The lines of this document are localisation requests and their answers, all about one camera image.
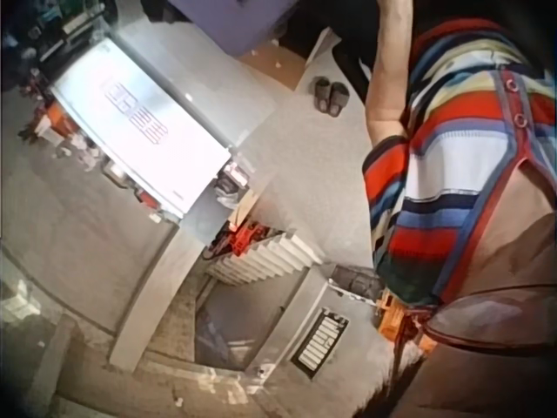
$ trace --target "orange object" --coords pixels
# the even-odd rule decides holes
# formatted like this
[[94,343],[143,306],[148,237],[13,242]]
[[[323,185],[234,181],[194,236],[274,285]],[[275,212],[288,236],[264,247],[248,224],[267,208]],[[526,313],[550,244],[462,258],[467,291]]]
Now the orange object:
[[258,237],[263,236],[267,231],[266,226],[262,226],[257,221],[247,220],[235,233],[232,239],[232,252],[241,255],[245,249]]
[[[391,292],[385,290],[383,297],[377,301],[377,308],[385,310],[383,320],[378,328],[379,333],[389,341],[395,342],[404,318],[405,306]],[[419,339],[418,347],[426,354],[431,353],[435,346],[437,346],[437,342],[427,335],[422,335]]]
[[63,137],[79,131],[79,126],[66,114],[58,102],[54,102],[47,109],[46,114],[52,123],[52,129]]

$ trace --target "purple object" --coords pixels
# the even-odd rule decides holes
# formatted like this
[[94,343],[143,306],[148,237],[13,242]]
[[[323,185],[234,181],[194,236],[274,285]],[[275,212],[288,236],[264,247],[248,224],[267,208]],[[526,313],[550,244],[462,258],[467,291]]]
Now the purple object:
[[224,52],[240,57],[269,39],[298,0],[169,0]]

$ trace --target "blue stripe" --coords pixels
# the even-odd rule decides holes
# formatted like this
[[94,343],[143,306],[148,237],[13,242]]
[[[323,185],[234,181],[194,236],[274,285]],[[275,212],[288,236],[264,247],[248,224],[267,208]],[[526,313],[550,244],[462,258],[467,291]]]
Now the blue stripe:
[[387,229],[386,234],[383,237],[383,244],[381,244],[379,248],[375,249],[375,253],[373,255],[373,267],[375,267],[375,269],[377,269],[377,267],[383,260],[383,257],[385,257],[385,254],[387,253],[389,242],[391,241],[391,237],[393,236],[394,228],[395,227],[393,226]]
[[398,226],[417,229],[460,228],[470,209],[441,209],[435,213],[412,213],[402,211]]
[[[545,150],[540,146],[540,144],[532,144],[531,146],[532,152],[534,153],[534,157],[537,161],[537,163],[541,166],[544,167],[549,174],[551,175],[551,177],[553,178],[553,182],[557,182],[557,174],[555,172],[555,167],[551,166],[552,161],[554,160],[554,158],[549,158],[545,152]],[[542,153],[546,154],[547,156],[547,162],[549,162],[549,165],[547,165],[546,160],[543,158]]]
[[446,44],[449,44],[451,41],[453,41],[453,39],[455,39],[456,37],[458,37],[460,35],[462,35],[462,34],[458,33],[458,34],[455,34],[455,35],[448,35],[446,37],[443,37],[439,41],[437,41],[432,46],[430,46],[429,49],[421,56],[419,61],[414,66],[412,74],[410,75],[410,85],[414,84],[417,81],[417,78],[423,72],[424,67],[426,67],[429,64],[429,60],[432,58],[432,56],[434,56]]
[[498,119],[484,119],[484,118],[460,118],[449,120],[440,125],[437,125],[432,133],[427,137],[426,141],[419,150],[411,149],[411,153],[417,157],[424,157],[427,151],[440,135],[450,131],[497,131],[507,133],[505,121]]
[[[445,47],[445,45],[449,44],[455,38],[462,37],[463,35],[483,35],[483,36],[486,37],[485,38],[486,40],[497,40],[497,41],[502,42],[503,44],[506,44],[506,45],[510,46],[511,48],[515,48],[516,50],[518,50],[518,48],[516,47],[515,44],[513,44],[506,37],[504,37],[503,35],[501,35],[498,32],[495,32],[495,31],[468,30],[466,32],[460,32],[460,33],[456,33],[456,34],[453,34],[453,35],[447,35],[447,36],[443,37],[442,39],[440,39],[439,41],[437,41],[431,47],[429,47],[429,49],[419,59],[418,63],[416,63],[416,65],[414,66],[414,69],[412,71],[412,74],[410,75],[410,85],[412,85],[413,83],[415,83],[417,81],[417,78],[419,78],[421,73],[424,72],[425,67],[432,67],[435,64],[435,63],[430,63],[429,62],[435,54],[437,54],[440,50],[442,50]],[[479,41],[479,40],[481,40],[481,38],[474,39],[474,40],[471,40],[471,41],[465,41],[463,44],[456,45],[453,48],[457,48],[457,47],[460,47],[462,45],[470,44],[471,42],[476,42],[476,41]],[[441,54],[440,59],[443,55],[445,55],[446,52],[449,52],[453,48],[450,48],[450,49],[446,50],[443,54]]]
[[495,82],[495,90],[498,93],[500,98],[501,107],[503,110],[503,115],[505,117],[505,126],[507,128],[507,134],[509,136],[508,147],[505,155],[501,159],[501,161],[493,170],[492,175],[489,177],[489,180],[486,182],[484,189],[481,191],[480,195],[478,196],[478,200],[476,201],[476,205],[466,218],[466,222],[460,228],[459,237],[457,238],[457,242],[454,246],[454,249],[451,251],[450,255],[446,259],[446,263],[441,269],[440,276],[435,283],[435,287],[433,288],[433,293],[437,296],[441,296],[443,291],[445,290],[446,284],[453,275],[454,269],[456,268],[462,253],[466,248],[466,244],[470,240],[470,236],[472,235],[476,225],[478,223],[478,219],[480,218],[481,214],[484,212],[484,208],[486,206],[487,201],[489,200],[491,193],[497,183],[499,182],[500,176],[505,170],[505,168],[513,161],[514,156],[516,155],[518,146],[516,144],[516,140],[514,139],[514,128],[513,128],[513,119],[511,117],[511,108],[508,103],[507,94],[505,93],[505,87],[503,86],[503,82],[501,80],[500,74],[496,71],[493,72],[494,77],[493,80]]
[[534,130],[537,137],[553,138],[555,139],[555,125],[535,124]]
[[462,71],[462,72],[459,72],[459,74],[457,74],[456,76],[454,76],[454,78],[452,78],[452,79],[450,79],[449,81],[447,81],[447,82],[445,83],[445,85],[443,86],[443,88],[446,88],[446,87],[453,87],[453,86],[455,86],[455,85],[457,85],[457,84],[464,83],[464,82],[465,82],[467,79],[469,79],[471,76],[475,76],[476,74],[478,74],[478,73],[475,72],[475,71],[474,71],[474,72],[471,72],[471,71],[468,72],[467,69],[462,69],[462,70],[459,70],[459,71]]
[[395,183],[392,183],[388,186],[381,196],[381,198],[375,203],[372,207],[370,207],[370,216],[372,222],[372,229],[375,229],[375,226],[379,223],[379,219],[381,218],[381,214],[384,211],[392,209],[394,204],[396,203],[397,197],[400,195],[400,191],[402,189],[402,182],[399,180]]

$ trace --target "staircase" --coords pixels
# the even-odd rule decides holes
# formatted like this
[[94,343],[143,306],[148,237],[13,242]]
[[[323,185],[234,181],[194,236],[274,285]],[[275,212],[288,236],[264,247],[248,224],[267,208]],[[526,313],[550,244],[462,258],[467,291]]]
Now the staircase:
[[296,232],[288,232],[253,243],[240,256],[217,257],[207,272],[227,285],[240,286],[302,271],[324,261],[325,255],[315,245]]

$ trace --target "red object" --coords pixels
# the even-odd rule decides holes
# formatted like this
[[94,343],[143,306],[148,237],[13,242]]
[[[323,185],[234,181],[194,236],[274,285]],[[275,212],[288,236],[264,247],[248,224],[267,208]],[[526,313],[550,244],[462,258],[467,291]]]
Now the red object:
[[267,227],[262,226],[256,221],[246,221],[236,233],[232,235],[232,252],[241,255],[254,240],[258,240],[265,235]]
[[158,209],[158,202],[145,190],[137,193],[136,196],[144,205],[149,206],[151,209]]

